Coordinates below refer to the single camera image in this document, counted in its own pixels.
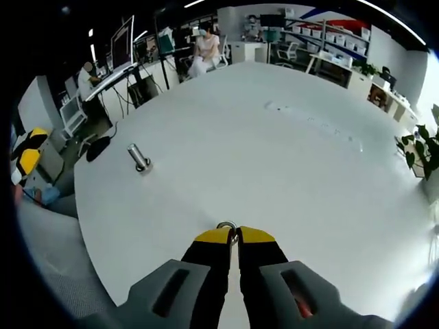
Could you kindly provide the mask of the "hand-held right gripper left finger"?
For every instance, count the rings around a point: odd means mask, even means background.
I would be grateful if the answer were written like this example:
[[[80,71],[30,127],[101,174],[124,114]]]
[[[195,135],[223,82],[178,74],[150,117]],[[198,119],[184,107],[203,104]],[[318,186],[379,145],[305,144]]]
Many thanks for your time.
[[[134,284],[118,309],[122,328],[216,328],[228,292],[230,229],[198,235],[181,260]]]

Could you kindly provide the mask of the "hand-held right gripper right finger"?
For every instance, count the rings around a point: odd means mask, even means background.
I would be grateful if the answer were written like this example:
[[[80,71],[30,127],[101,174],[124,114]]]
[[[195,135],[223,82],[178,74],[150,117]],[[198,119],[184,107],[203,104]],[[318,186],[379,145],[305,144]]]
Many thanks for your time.
[[[239,227],[239,270],[251,328],[393,327],[344,305],[334,285],[304,263],[288,260],[263,230]]]

